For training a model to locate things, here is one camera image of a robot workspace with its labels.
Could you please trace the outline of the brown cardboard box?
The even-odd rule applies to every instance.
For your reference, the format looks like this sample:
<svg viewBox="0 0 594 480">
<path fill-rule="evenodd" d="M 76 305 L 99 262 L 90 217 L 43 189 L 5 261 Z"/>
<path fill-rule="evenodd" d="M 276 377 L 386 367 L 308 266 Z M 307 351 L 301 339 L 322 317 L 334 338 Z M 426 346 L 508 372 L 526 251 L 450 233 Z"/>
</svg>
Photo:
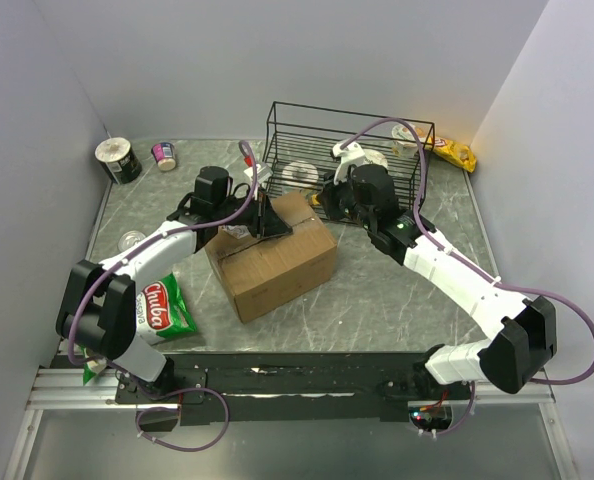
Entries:
<svg viewBox="0 0 594 480">
<path fill-rule="evenodd" d="M 337 241 L 302 194 L 288 193 L 271 204 L 291 234 L 261 240 L 220 230 L 204 248 L 243 324 L 327 282 L 336 263 Z"/>
</svg>

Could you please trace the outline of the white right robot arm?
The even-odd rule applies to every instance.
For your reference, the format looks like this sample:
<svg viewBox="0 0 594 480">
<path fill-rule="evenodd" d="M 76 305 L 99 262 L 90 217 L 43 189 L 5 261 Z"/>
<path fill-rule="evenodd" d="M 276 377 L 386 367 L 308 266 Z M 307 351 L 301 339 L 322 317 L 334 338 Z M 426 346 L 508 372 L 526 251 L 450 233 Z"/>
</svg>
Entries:
<svg viewBox="0 0 594 480">
<path fill-rule="evenodd" d="M 543 296 L 506 291 L 476 273 L 431 222 L 400 208 L 393 179 L 376 164 L 352 169 L 337 183 L 323 177 L 317 198 L 330 220 L 362 226 L 373 246 L 419 274 L 465 311 L 482 341 L 438 345 L 424 354 L 414 386 L 433 399 L 456 382 L 488 381 L 518 393 L 556 352 L 556 311 Z"/>
</svg>

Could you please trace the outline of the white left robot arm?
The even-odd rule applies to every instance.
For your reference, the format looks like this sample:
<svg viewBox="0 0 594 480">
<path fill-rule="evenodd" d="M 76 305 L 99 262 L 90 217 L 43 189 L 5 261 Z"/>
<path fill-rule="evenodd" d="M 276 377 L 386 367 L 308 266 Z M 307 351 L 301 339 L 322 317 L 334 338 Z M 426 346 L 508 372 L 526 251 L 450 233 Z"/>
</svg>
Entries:
<svg viewBox="0 0 594 480">
<path fill-rule="evenodd" d="M 257 239 L 277 238 L 293 229 L 274 211 L 258 185 L 235 196 L 229 172 L 200 170 L 194 189 L 160 227 L 124 253 L 100 263 L 78 262 L 71 270 L 56 320 L 68 346 L 80 346 L 139 379 L 151 401 L 175 389 L 173 362 L 137 333 L 137 296 L 172 267 L 203 249 L 223 225 L 243 226 Z"/>
</svg>

